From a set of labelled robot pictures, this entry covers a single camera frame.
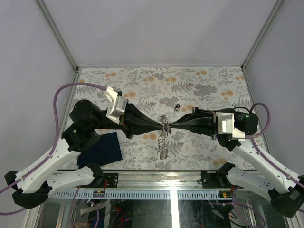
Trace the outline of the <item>silver keyring holder with rings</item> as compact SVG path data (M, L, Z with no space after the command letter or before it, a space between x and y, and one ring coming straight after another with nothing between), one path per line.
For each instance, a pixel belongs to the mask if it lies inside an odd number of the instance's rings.
M171 133L171 128L166 115L161 115L158 122L161 124L161 132L158 138L157 153L160 160L165 160L168 158L168 136Z

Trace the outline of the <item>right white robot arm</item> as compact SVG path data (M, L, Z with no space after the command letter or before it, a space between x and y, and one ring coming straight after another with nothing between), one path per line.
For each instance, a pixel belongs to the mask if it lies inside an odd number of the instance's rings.
M252 142L258 117L233 108L209 111L193 108L190 114L170 123L170 128L184 129L213 140L251 164L259 175L248 173L226 162L217 171L221 187L230 184L247 189L268 200L283 216L293 217L304 203L304 177L259 149Z

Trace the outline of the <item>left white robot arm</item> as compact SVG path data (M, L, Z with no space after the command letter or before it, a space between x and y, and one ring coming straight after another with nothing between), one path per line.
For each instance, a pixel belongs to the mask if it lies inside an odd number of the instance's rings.
M74 186L100 187L101 166L122 160L117 133L99 135L99 129L121 130L128 139L161 129L161 124L127 104L118 123L89 100L80 100L70 113L73 123L48 152L22 171L9 171L5 180L15 191L14 203L32 209L58 191Z

